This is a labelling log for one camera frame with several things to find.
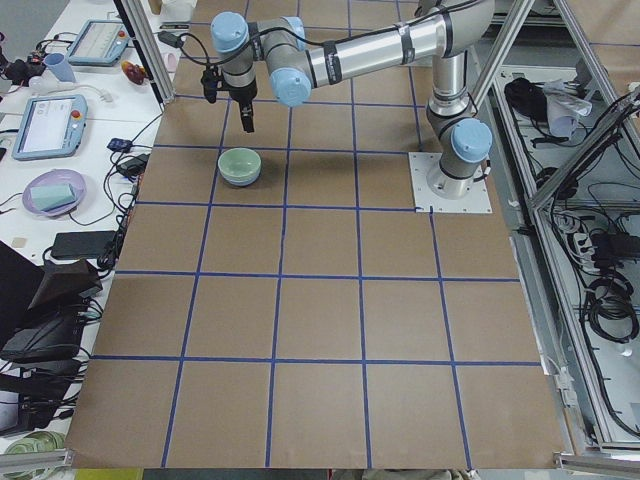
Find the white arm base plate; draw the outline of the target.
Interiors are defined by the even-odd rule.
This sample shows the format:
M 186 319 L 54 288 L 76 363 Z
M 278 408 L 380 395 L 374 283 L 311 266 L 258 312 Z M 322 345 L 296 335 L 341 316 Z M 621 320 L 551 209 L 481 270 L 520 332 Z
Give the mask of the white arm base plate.
M 408 153 L 414 210 L 424 214 L 492 214 L 482 168 L 478 166 L 468 179 L 457 180 L 440 169 L 440 158 L 440 153 Z

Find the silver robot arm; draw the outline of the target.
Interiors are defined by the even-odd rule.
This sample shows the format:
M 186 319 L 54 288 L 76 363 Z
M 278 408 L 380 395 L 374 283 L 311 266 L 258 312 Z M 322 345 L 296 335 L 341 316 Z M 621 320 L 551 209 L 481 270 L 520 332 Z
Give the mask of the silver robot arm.
M 298 107 L 320 87 L 431 58 L 427 117 L 442 145 L 435 189 L 443 192 L 449 183 L 468 185 L 477 180 L 476 171 L 487 160 L 493 137 L 470 112 L 467 53 L 488 29 L 495 4 L 422 1 L 419 8 L 421 15 L 409 21 L 319 43 L 305 37 L 298 17 L 249 22 L 239 13 L 221 12 L 210 25 L 219 59 L 204 68 L 204 96 L 213 103 L 219 92 L 228 93 L 239 107 L 244 131 L 251 133 L 257 62 L 267 67 L 275 99 Z

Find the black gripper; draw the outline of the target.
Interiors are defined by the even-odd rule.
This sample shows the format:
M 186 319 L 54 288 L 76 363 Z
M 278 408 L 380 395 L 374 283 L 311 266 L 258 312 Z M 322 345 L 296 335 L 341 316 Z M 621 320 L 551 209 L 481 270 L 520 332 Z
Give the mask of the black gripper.
M 254 110 L 252 101 L 257 95 L 254 69 L 240 75 L 223 71 L 224 85 L 232 100 L 239 103 L 240 119 L 246 133 L 254 133 Z

